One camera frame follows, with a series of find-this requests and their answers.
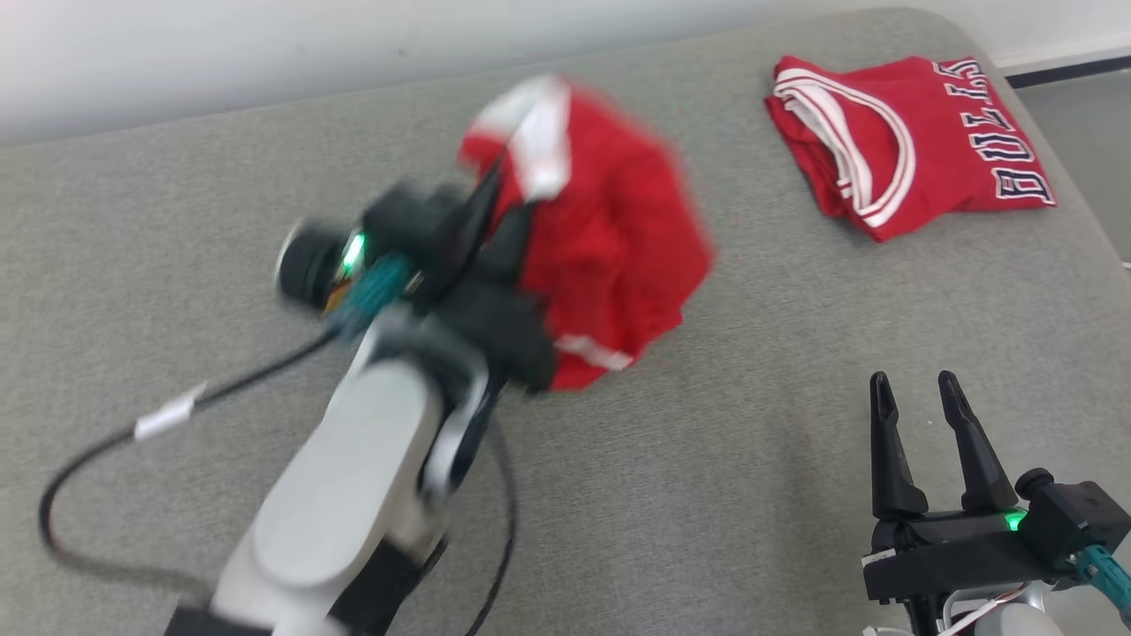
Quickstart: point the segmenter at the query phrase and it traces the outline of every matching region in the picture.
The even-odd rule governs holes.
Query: white wall
[[[1017,71],[1131,53],[1128,0],[895,0]],[[883,0],[0,0],[0,145]]]

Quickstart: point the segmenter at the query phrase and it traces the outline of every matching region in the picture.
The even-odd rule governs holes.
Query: gray table
[[[175,599],[60,571],[43,482],[88,441],[319,329],[271,290],[297,217],[356,217],[400,175],[452,173],[478,109],[546,68],[607,91],[681,149],[718,246],[687,325],[580,395],[499,410],[521,490],[517,556],[484,634],[860,634],[867,378],[892,378],[915,476],[956,507],[935,375],[956,371],[1011,476],[1044,465],[1131,505],[1131,282],[1013,93],[1062,206],[950,215],[875,246],[820,215],[761,100],[785,53],[835,70],[984,55],[941,18],[874,10],[551,67],[405,86],[0,153],[6,366],[0,631],[159,634]],[[318,422],[338,349],[191,429],[110,457],[59,502],[86,550],[216,577]],[[495,466],[397,634],[463,634],[502,547]],[[1096,593],[1067,633],[1121,633]]]

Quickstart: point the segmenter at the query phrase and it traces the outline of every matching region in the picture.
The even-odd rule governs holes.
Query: green led light
[[[365,249],[365,235],[354,234],[352,241],[349,241],[349,247],[346,248],[345,256],[342,257],[342,267],[346,269],[353,269],[357,261],[361,259],[362,252]]]
[[[1027,510],[1021,510],[1019,508],[1005,513],[1005,523],[1009,524],[1009,530],[1017,532],[1018,526],[1021,525],[1021,519],[1024,519],[1027,514],[1029,514]]]

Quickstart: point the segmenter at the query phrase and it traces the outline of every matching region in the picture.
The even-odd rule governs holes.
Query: black baseboard strip
[[[1048,70],[1022,72],[1021,75],[1009,76],[1005,79],[1009,80],[1009,85],[1013,88],[1026,88],[1028,86],[1037,86],[1038,84],[1076,79],[1077,77],[1087,77],[1089,75],[1099,75],[1102,72],[1112,72],[1113,70],[1128,68],[1131,68],[1131,55],[1112,58],[1111,60],[1096,60],[1095,62],[1085,62],[1070,67],[1051,68]]]

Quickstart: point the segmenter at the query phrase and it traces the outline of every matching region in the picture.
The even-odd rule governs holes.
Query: folded red jersey
[[[766,105],[824,214],[877,241],[947,212],[1056,205],[1029,138],[973,58],[835,74],[786,57]]]
[[[711,253],[659,139],[546,76],[489,104],[460,156],[481,174],[503,157],[497,223],[523,201],[541,201],[520,286],[546,302],[559,350],[553,388],[584,388],[632,364],[681,323]]]

